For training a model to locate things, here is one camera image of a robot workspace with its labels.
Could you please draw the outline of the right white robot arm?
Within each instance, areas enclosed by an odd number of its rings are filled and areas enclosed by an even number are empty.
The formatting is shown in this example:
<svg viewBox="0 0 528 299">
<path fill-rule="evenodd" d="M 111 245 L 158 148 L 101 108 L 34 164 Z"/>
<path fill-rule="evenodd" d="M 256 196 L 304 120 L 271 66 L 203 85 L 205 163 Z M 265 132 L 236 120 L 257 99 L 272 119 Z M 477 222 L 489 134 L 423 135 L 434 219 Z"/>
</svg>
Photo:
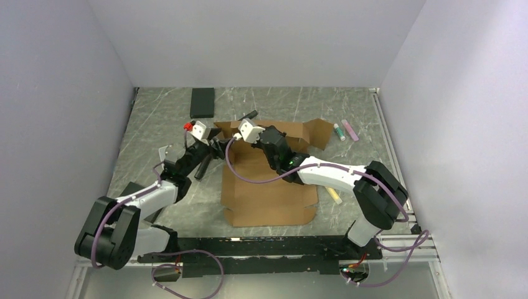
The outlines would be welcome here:
<svg viewBox="0 0 528 299">
<path fill-rule="evenodd" d="M 357 259 L 367 250 L 375 235 L 408 220 L 404 204 L 408 192 L 387 167 L 378 161 L 367 166 L 330 163 L 310 154 L 293 151 L 285 133 L 274 126 L 245 127 L 243 138 L 252 147 L 263 150 L 270 168 L 286 182 L 331 187 L 355 196 L 360 216 L 348 228 L 344 253 Z"/>
</svg>

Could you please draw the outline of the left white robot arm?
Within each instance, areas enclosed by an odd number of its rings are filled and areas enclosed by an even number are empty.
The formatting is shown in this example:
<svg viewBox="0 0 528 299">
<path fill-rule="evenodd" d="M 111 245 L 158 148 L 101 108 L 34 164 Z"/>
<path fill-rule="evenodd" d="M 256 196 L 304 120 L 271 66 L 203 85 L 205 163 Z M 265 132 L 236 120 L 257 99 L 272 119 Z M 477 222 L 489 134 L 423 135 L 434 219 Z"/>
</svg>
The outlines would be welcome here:
<svg viewBox="0 0 528 299">
<path fill-rule="evenodd" d="M 75 241 L 74 252 L 91 260 L 93 267 L 123 268 L 130 258 L 157 255 L 162 261 L 174 260 L 179 253 L 177 232 L 161 225 L 140 229 L 141 220 L 182 200 L 192 181 L 191 172 L 208 159 L 224 159 L 226 142 L 218 137 L 219 128 L 192 123 L 188 130 L 194 143 L 172 161 L 168 147 L 159 150 L 163 170 L 156 172 L 150 186 L 116 199 L 102 196 L 93 204 Z"/>
</svg>

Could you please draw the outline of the brown cardboard box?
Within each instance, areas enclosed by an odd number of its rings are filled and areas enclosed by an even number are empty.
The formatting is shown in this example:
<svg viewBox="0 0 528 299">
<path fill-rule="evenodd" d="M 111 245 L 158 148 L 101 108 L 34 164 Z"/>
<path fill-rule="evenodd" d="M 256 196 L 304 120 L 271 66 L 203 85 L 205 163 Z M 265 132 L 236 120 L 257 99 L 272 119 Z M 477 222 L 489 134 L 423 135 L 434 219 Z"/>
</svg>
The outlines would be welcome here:
<svg viewBox="0 0 528 299">
<path fill-rule="evenodd" d="M 255 124 L 274 126 L 285 133 L 288 145 L 300 153 L 310 148 L 324 150 L 334 131 L 332 123 L 320 118 L 304 123 L 257 120 Z M 223 170 L 220 203 L 231 226 L 306 225 L 314 219 L 318 203 L 315 185 L 280 179 L 264 152 L 242 140 L 230 147 L 229 160 Z"/>
</svg>

